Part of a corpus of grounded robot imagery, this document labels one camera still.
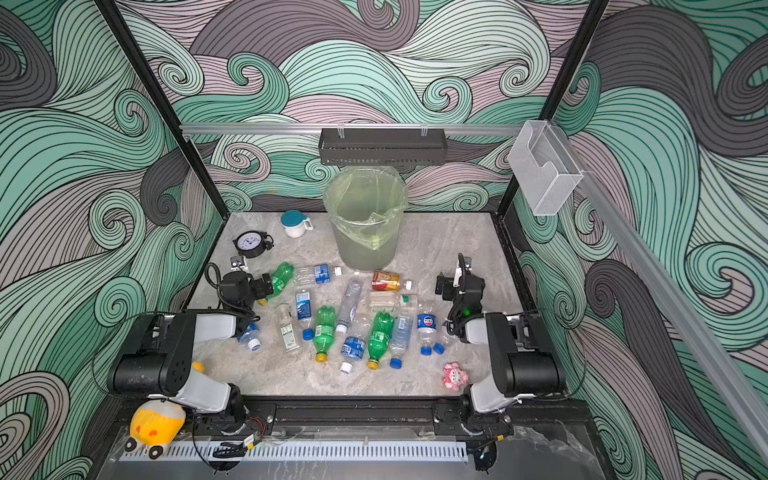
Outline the Pepsi bottle blue cap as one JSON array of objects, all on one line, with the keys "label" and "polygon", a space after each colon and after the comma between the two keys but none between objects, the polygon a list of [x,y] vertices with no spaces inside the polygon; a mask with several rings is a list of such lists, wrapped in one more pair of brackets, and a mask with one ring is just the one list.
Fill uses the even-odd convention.
[{"label": "Pepsi bottle blue cap", "polygon": [[437,341],[437,319],[431,303],[422,303],[418,307],[417,333],[420,342],[420,354],[430,356]]}]

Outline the short bottle blue Chinese label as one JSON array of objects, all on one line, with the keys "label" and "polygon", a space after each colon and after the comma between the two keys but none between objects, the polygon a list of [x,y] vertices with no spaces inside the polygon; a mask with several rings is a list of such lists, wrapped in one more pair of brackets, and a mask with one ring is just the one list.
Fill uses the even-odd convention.
[{"label": "short bottle blue Chinese label", "polygon": [[261,348],[260,335],[260,328],[257,323],[251,322],[237,340],[239,344],[243,345],[248,350],[255,352]]}]

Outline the small clear bottle blue cap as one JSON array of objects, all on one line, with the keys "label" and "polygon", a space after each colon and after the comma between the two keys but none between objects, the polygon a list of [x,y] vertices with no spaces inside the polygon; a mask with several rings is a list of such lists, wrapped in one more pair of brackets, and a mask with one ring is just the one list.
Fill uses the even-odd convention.
[{"label": "small clear bottle blue cap", "polygon": [[451,335],[449,332],[451,325],[452,323],[450,321],[445,320],[437,328],[437,338],[433,345],[433,351],[438,355],[445,354],[448,349],[455,343],[455,336]]}]

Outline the clear bottle green white label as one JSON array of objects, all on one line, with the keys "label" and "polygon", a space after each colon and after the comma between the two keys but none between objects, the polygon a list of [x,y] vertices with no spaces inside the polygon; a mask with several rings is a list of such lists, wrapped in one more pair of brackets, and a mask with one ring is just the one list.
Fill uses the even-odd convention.
[{"label": "clear bottle green white label", "polygon": [[295,354],[300,350],[294,328],[294,318],[288,304],[282,303],[277,307],[278,329],[285,351]]}]

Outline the clear bottle green neck band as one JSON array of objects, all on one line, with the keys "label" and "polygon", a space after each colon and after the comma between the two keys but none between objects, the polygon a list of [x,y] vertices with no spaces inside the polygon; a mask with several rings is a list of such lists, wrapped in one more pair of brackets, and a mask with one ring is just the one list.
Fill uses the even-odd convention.
[{"label": "clear bottle green neck band", "polygon": [[367,305],[373,309],[417,308],[418,304],[418,296],[411,293],[371,291],[367,296]]}]

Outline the red yellow tea bottle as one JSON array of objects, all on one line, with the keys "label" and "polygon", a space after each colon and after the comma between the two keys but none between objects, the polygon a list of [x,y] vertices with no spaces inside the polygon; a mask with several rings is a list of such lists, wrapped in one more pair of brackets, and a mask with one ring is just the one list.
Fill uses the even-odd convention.
[{"label": "red yellow tea bottle", "polygon": [[411,279],[404,279],[399,274],[382,270],[376,270],[371,281],[373,291],[410,291],[413,286],[414,282]]}]

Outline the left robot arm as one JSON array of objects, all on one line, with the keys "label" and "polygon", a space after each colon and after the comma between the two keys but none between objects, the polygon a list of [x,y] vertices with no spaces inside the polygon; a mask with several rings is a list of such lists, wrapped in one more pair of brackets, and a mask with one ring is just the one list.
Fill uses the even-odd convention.
[{"label": "left robot arm", "polygon": [[245,420],[247,409],[239,388],[195,369],[193,350],[198,343],[225,339],[259,349],[260,317],[253,306],[274,293],[272,277],[253,276],[243,269],[221,275],[214,263],[207,265],[205,276],[216,290],[220,307],[140,314],[107,374],[110,394],[170,400],[200,415]]}]

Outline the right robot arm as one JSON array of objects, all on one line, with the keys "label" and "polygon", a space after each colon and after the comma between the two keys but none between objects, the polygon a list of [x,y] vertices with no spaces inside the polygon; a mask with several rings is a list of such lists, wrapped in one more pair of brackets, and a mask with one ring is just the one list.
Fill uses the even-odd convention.
[{"label": "right robot arm", "polygon": [[451,304],[442,337],[488,348],[491,373],[465,390],[471,411],[500,413],[514,403],[562,393],[565,369],[540,318],[485,312],[484,289],[485,280],[470,271],[439,274],[435,284],[435,294]]}]

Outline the clear bottle blue scenic label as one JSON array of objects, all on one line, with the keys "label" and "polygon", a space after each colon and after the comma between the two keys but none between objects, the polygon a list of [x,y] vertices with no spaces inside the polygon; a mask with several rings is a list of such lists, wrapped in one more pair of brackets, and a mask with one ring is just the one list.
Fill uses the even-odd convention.
[{"label": "clear bottle blue scenic label", "polygon": [[299,290],[295,295],[297,319],[301,327],[304,341],[314,338],[314,317],[311,292],[308,289]]}]

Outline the clear bottle blue label white cap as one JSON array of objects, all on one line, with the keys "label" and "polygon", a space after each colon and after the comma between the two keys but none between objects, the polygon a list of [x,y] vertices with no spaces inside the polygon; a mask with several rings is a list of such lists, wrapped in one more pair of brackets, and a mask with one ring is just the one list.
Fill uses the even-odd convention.
[{"label": "clear bottle blue label white cap", "polygon": [[343,270],[340,266],[316,264],[296,267],[294,269],[293,280],[297,286],[309,287],[330,283],[342,274]]}]

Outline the small clear bottle blue label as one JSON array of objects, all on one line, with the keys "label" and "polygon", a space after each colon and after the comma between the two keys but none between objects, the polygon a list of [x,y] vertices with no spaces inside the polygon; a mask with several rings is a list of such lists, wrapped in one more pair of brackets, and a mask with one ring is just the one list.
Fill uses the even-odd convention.
[{"label": "small clear bottle blue label", "polygon": [[370,329],[371,319],[368,315],[357,317],[348,328],[340,350],[342,356],[340,371],[343,374],[351,374],[355,366],[363,360]]}]

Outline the yellow chick plush toy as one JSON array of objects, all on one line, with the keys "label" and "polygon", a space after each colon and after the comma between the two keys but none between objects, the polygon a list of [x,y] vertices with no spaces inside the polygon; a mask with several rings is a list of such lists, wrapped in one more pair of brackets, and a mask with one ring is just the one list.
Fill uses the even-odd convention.
[{"label": "yellow chick plush toy", "polygon": [[125,453],[140,452],[158,460],[169,451],[193,407],[180,398],[151,399],[139,406],[130,422]]}]

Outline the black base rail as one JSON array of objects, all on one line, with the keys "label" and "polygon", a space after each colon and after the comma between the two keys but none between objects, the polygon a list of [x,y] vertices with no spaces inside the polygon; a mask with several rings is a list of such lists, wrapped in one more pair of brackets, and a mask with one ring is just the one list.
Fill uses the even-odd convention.
[{"label": "black base rail", "polygon": [[514,431],[506,413],[476,413],[466,396],[256,396],[243,397],[246,415],[194,414],[188,424],[209,435],[235,433],[243,426],[277,434],[309,427],[406,427],[438,436],[507,436]]}]

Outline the clear acrylic wall holder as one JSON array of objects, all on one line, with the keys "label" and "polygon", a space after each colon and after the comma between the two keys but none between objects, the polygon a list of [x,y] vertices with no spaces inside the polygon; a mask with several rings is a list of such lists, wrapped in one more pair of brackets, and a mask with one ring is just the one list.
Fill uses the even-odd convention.
[{"label": "clear acrylic wall holder", "polygon": [[583,179],[567,135],[546,120],[526,121],[507,156],[534,216],[555,216]]}]

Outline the black wall shelf tray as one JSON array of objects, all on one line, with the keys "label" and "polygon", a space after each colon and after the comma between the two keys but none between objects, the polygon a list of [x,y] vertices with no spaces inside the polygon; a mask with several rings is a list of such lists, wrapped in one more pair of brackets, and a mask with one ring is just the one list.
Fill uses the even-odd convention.
[{"label": "black wall shelf tray", "polygon": [[442,129],[325,128],[318,144],[321,162],[331,166],[442,165],[448,144]]}]

